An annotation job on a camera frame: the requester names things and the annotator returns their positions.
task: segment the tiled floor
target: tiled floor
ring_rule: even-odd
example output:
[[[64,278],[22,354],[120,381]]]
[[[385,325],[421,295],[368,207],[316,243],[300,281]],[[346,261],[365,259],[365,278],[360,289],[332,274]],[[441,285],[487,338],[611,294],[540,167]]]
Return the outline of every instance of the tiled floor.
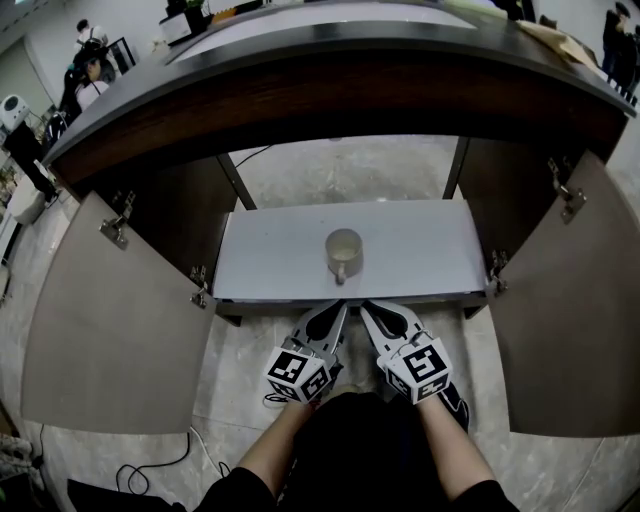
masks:
[[[633,130],[625,135],[626,149],[614,156],[612,165],[632,203],[640,205],[636,201],[640,197],[639,160],[634,154],[638,134]],[[446,137],[405,136],[283,145],[250,159],[239,172],[263,208],[438,198],[455,142]],[[233,159],[239,162],[251,153],[239,152]],[[67,199],[23,230],[11,261],[10,297],[0,309],[0,398],[36,446],[40,425],[19,418],[22,360],[38,292],[74,206],[73,199]],[[425,306],[419,314],[445,342],[455,367],[454,380],[471,405],[472,435],[521,510],[613,511],[638,486],[637,436],[560,439],[509,432],[500,357],[487,310],[470,321],[446,305]],[[214,461],[233,467],[277,414],[262,404],[268,389],[259,376],[272,347],[288,334],[294,321],[252,318],[245,319],[241,328],[219,319],[214,322],[193,416],[193,426],[204,437]],[[340,348],[345,363],[340,381],[367,390],[379,388],[379,374],[362,326],[352,322],[349,335],[349,342]],[[120,465],[178,458],[186,438],[100,435],[47,427],[44,443],[46,473],[61,505],[73,510],[66,498],[67,478],[115,489]],[[150,494],[179,501],[188,510],[195,508],[217,478],[195,438],[185,461],[147,474]]]

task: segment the metal hinge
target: metal hinge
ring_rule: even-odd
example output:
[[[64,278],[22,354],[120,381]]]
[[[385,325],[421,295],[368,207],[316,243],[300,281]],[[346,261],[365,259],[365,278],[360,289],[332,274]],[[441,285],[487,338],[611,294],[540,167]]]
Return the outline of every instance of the metal hinge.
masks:
[[[509,262],[509,258],[507,258],[507,251],[493,251],[491,253],[491,257],[493,259],[493,264],[491,265],[491,270],[489,270],[489,279],[491,280],[491,289],[493,291],[493,296],[498,297],[502,295],[506,290],[509,289],[507,282],[500,277],[500,272],[504,267],[506,267]]]
[[[136,195],[133,192],[129,192],[127,199],[124,203],[124,212],[122,215],[119,215],[115,219],[111,220],[103,220],[100,225],[100,233],[106,236],[109,240],[111,240],[116,247],[122,249],[123,251],[127,248],[127,244],[129,240],[124,236],[122,232],[122,228],[129,220],[131,216],[131,212],[133,211],[133,200],[136,198]]]
[[[563,163],[569,166],[566,157],[563,159]],[[587,202],[587,197],[581,188],[572,189],[560,183],[560,169],[558,169],[558,165],[553,158],[549,158],[547,165],[553,174],[553,188],[556,190],[558,197],[565,202],[560,217],[562,217],[562,221],[565,224],[569,224]]]
[[[209,291],[207,288],[207,283],[205,282],[206,273],[207,267],[205,267],[204,265],[199,265],[197,267],[193,267],[191,269],[191,274],[189,275],[189,279],[200,286],[200,290],[198,290],[196,293],[191,294],[191,298],[189,300],[192,304],[195,304],[200,309],[205,309],[207,307],[207,301],[204,300],[204,294]]]

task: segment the cup handle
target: cup handle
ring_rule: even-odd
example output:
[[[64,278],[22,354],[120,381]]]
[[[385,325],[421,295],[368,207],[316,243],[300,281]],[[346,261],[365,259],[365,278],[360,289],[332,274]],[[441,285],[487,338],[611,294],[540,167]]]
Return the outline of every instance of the cup handle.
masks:
[[[344,284],[346,280],[347,280],[347,273],[345,272],[345,269],[344,269],[344,263],[340,263],[340,265],[338,266],[338,273],[336,274],[336,283]]]

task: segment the table top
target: table top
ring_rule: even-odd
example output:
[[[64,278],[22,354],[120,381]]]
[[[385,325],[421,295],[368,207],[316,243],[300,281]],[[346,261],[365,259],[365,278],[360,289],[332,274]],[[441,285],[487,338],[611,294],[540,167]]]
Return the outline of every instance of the table top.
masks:
[[[628,115],[631,108],[600,77],[584,66],[569,64],[552,50],[523,33],[515,23],[460,8],[436,3],[402,0],[398,3],[424,5],[457,16],[477,30],[417,22],[353,21],[297,27],[236,41],[205,51],[192,58],[174,61],[210,32],[273,13],[269,7],[232,18],[212,27],[199,38],[174,48],[168,54],[152,56],[116,81],[64,133],[49,151],[48,165],[89,135],[129,112],[188,85],[232,71],[281,59],[341,51],[378,52],[413,50],[448,54],[451,58],[486,59],[525,69],[581,89]]]
[[[362,270],[337,285],[325,240],[350,228]],[[326,204],[235,212],[213,296],[234,302],[451,297],[484,292],[484,260],[466,201]]]

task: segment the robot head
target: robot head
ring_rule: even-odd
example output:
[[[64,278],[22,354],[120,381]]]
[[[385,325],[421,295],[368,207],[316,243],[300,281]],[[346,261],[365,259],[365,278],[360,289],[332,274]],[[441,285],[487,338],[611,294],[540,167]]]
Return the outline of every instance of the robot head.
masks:
[[[29,105],[20,96],[10,94],[0,104],[0,124],[8,133],[13,132],[29,115]]]

